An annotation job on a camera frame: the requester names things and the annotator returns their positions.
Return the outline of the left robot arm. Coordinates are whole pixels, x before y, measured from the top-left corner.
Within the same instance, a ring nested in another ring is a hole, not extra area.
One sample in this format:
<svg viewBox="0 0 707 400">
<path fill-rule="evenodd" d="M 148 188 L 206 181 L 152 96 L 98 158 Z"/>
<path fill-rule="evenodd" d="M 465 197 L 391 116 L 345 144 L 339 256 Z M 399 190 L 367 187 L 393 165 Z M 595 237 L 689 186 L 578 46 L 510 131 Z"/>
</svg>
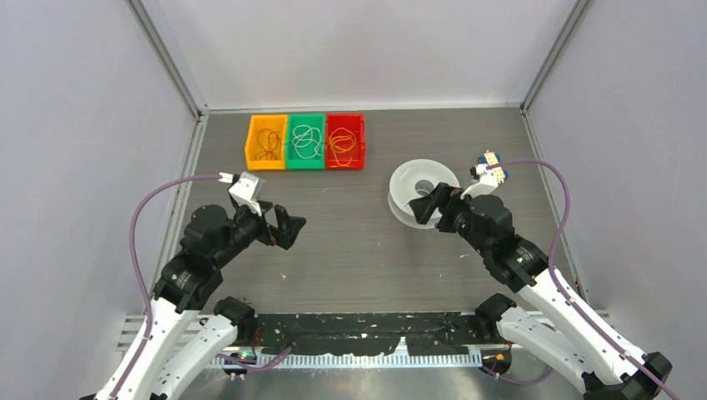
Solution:
<svg viewBox="0 0 707 400">
<path fill-rule="evenodd" d="M 222 269 L 251 244 L 290 249 L 305 217 L 260 202 L 273 210 L 275 225 L 244 206 L 230 217 L 218 205 L 194 211 L 180 251 L 163 267 L 143 321 L 115 373 L 96 399 L 178 399 L 200 372 L 228 345 L 249 343 L 256 332 L 255 311 L 234 297 L 217 303 L 204 327 L 181 350 L 174 348 L 223 282 Z"/>
</svg>

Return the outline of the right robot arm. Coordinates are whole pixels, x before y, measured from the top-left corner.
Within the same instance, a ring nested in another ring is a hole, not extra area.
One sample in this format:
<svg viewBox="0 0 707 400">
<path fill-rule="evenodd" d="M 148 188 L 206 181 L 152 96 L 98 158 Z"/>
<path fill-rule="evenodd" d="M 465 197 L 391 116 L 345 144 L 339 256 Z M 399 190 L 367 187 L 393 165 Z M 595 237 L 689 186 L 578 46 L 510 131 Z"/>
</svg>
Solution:
<svg viewBox="0 0 707 400">
<path fill-rule="evenodd" d="M 500 293 L 475 310 L 477 334 L 526 348 L 571 382 L 585 399 L 654 399 L 668 390 L 671 362 L 645 352 L 616 332 L 550 266 L 544 252 L 518 235 L 513 216 L 493 195 L 470 197 L 440 183 L 410 201 L 415 221 L 435 211 L 435 227 L 463 238 L 483 259 L 491 276 L 534 305 L 553 323 L 547 327 Z"/>
</svg>

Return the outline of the white plastic spool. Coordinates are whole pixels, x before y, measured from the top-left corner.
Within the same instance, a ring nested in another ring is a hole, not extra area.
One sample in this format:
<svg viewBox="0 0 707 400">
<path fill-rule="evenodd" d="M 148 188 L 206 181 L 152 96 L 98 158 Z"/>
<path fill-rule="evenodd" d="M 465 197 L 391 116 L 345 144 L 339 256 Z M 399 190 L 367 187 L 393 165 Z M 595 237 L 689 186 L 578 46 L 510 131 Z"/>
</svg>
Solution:
<svg viewBox="0 0 707 400">
<path fill-rule="evenodd" d="M 441 218 L 434 211 L 425 224 L 418 224 L 409 202 L 430 194 L 438 183 L 457 187 L 455 174 L 440 162 L 430 159 L 414 159 L 397 167 L 389 180 L 388 203 L 392 214 L 404 225 L 416 229 L 432 229 Z"/>
</svg>

